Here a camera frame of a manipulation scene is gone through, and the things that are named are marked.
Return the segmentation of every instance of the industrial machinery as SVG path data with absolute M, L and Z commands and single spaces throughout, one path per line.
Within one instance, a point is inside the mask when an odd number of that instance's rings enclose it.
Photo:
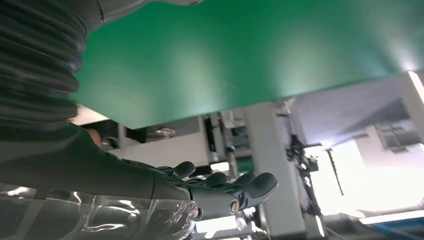
M 122 160 L 69 123 L 88 34 L 148 2 L 0 1 L 0 239 L 179 240 L 194 221 L 234 215 L 277 187 L 270 173 L 186 182 L 190 162 Z

